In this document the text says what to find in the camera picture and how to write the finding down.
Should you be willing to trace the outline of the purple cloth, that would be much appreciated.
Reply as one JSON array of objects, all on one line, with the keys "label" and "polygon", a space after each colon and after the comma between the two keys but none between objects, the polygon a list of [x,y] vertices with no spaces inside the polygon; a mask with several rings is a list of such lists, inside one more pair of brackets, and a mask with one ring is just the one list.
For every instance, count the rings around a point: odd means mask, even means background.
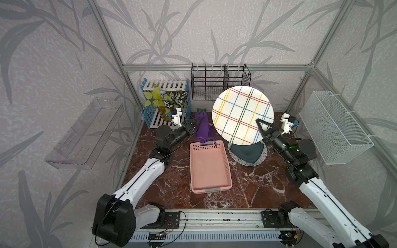
[{"label": "purple cloth", "polygon": [[216,144],[213,129],[209,124],[208,114],[206,112],[196,112],[195,118],[199,119],[196,122],[198,130],[195,134],[195,138],[199,140],[201,145]]}]

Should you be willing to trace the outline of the plaid striped white plate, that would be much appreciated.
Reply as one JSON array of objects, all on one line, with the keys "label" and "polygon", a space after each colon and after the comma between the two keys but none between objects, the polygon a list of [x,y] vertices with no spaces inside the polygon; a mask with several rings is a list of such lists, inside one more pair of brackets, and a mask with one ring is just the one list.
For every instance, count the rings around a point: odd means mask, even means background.
[{"label": "plaid striped white plate", "polygon": [[215,130],[235,145],[253,145],[263,139],[256,120],[274,122],[270,100],[258,89],[234,86],[221,93],[212,109]]}]

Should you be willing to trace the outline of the dark green square plate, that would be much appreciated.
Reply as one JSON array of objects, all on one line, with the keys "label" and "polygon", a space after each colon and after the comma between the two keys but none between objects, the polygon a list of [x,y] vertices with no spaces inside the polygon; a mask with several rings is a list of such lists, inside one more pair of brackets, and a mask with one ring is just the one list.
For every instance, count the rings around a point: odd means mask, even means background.
[{"label": "dark green square plate", "polygon": [[248,163],[256,162],[262,155],[264,144],[261,142],[252,145],[236,145],[232,144],[230,151],[239,159]]}]

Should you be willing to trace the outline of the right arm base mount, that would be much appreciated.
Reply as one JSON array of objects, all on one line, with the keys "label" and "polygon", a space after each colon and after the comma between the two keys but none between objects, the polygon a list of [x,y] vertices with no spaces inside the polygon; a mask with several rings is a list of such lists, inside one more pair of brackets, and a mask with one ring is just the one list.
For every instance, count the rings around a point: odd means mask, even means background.
[{"label": "right arm base mount", "polygon": [[300,205],[294,201],[287,201],[277,210],[265,209],[261,212],[264,228],[297,228],[292,224],[288,215],[294,208],[300,208]]}]

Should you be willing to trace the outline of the colourful squiggle round plate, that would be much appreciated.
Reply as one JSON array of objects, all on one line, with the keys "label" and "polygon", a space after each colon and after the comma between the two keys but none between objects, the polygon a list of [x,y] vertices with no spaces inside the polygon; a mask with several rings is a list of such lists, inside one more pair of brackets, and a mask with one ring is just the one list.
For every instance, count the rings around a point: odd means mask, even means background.
[{"label": "colourful squiggle round plate", "polygon": [[268,154],[267,147],[263,141],[253,145],[235,145],[229,143],[228,151],[237,163],[248,167],[255,167],[262,164]]}]

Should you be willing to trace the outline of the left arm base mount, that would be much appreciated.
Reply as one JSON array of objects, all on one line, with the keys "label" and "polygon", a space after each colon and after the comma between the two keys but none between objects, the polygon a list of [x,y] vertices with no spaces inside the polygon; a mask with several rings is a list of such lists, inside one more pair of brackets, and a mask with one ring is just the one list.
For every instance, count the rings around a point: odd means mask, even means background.
[{"label": "left arm base mount", "polygon": [[165,209],[163,205],[156,204],[154,202],[150,202],[150,205],[153,205],[160,209],[160,214],[155,223],[148,224],[143,229],[178,229],[180,224],[180,216],[181,213],[171,212]]}]

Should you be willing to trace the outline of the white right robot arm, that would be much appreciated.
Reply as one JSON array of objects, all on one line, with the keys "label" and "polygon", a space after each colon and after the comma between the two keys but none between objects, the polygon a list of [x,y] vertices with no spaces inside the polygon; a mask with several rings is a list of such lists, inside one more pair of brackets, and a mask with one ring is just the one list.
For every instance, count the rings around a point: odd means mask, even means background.
[{"label": "white right robot arm", "polygon": [[309,161],[317,157],[312,140],[301,139],[289,144],[281,129],[261,119],[256,120],[265,141],[288,162],[288,179],[316,206],[330,224],[329,227],[308,215],[299,205],[289,201],[280,206],[279,212],[293,226],[300,228],[324,248],[388,248],[382,235],[372,234],[361,225],[330,193]]}]

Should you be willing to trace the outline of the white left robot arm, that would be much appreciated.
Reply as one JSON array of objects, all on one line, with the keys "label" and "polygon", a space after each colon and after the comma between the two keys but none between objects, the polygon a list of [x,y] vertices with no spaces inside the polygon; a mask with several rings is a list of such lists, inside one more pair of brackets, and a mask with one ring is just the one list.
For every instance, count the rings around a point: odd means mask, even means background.
[{"label": "white left robot arm", "polygon": [[150,153],[144,166],[123,187],[113,194],[104,194],[97,203],[92,233],[95,238],[106,240],[118,247],[125,246],[134,232],[142,227],[161,227],[165,211],[158,204],[137,208],[137,204],[153,182],[164,173],[171,162],[175,146],[182,147],[199,129],[201,118],[188,119],[172,130],[162,125],[156,130],[156,148]]}]

